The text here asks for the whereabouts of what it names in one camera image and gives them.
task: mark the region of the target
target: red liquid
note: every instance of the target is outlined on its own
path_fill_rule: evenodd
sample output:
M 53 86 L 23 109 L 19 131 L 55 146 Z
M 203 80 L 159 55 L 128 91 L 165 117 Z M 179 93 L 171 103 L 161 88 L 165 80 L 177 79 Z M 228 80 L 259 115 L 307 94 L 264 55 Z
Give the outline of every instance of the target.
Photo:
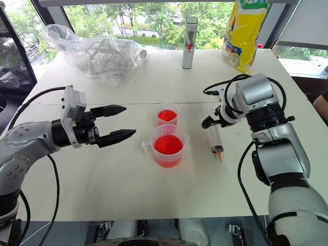
M 179 138 L 173 135 L 166 135 L 160 137 L 158 140 L 156 140 L 154 144 L 155 150 L 157 150 L 159 153 L 162 153 L 164 155 L 172 155 L 180 150 L 182 150 L 183 144 Z M 158 158 L 155 158 L 157 163 L 159 163 L 161 166 L 166 168 L 171 168 L 175 165 L 177 165 L 181 159 L 178 158 L 175 161 L 166 162 L 163 160 L 159 160 Z
M 158 118 L 160 118 L 166 122 L 169 122 L 169 121 L 173 120 L 177 115 L 174 111 L 165 109 L 165 110 L 160 111 L 157 116 L 158 116 Z

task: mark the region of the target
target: plastic syringe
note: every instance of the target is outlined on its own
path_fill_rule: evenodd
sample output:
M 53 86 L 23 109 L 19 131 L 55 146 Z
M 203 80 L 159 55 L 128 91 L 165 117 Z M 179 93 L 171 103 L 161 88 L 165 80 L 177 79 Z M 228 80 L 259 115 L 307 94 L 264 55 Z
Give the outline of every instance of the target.
M 216 154 L 218 160 L 221 160 L 221 152 L 223 152 L 223 146 L 219 131 L 216 125 L 212 125 L 208 128 L 210 143 L 211 143 L 211 150 L 214 154 Z

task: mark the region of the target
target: measuring cup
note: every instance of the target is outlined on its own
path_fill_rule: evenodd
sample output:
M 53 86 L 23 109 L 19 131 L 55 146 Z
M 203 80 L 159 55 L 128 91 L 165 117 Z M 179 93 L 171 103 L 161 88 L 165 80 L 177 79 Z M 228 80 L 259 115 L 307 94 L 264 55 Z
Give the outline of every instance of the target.
M 155 143 L 156 141 L 167 135 L 173 135 L 177 137 L 181 143 L 182 143 L 182 149 L 180 149 L 178 152 L 173 154 L 163 154 L 160 153 L 155 149 Z M 177 165 L 182 157 L 182 152 L 185 148 L 185 145 L 187 141 L 189 140 L 190 136 L 188 136 L 186 133 L 183 132 L 183 130 L 176 125 L 173 124 L 164 124 L 161 126 L 158 126 L 153 134 L 150 137 L 150 141 L 144 141 L 142 142 L 141 146 L 145 150 L 145 153 L 149 153 L 149 149 L 152 149 L 153 155 L 155 157 L 155 160 L 158 164 L 165 168 L 171 168 Z
M 165 121 L 161 118 L 158 117 L 159 113 L 162 112 L 163 110 L 171 110 L 176 114 L 176 117 L 169 120 L 169 121 Z M 179 115 L 179 109 L 174 106 L 173 104 L 170 103 L 164 103 L 164 104 L 160 104 L 159 107 L 156 110 L 156 119 L 157 119 L 157 124 L 163 125 L 163 124 L 174 124 L 176 125 L 178 123 L 178 115 Z

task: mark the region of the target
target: yellow bag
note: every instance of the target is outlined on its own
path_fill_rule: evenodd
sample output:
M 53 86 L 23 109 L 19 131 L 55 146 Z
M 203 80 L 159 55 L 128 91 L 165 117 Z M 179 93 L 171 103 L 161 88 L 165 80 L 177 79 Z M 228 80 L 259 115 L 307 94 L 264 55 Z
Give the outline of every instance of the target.
M 267 0 L 236 0 L 226 33 L 223 54 L 238 70 L 250 73 L 256 53 L 255 40 L 268 9 Z

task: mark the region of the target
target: cup handle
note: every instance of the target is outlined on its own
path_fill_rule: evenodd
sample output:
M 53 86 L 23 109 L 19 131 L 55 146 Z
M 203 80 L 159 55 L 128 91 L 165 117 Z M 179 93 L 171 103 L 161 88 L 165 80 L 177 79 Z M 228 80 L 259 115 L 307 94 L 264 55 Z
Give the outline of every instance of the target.
M 150 155 L 150 153 L 152 153 L 152 145 L 151 145 L 150 141 L 143 141 L 141 143 L 141 147 L 145 151 L 146 155 Z

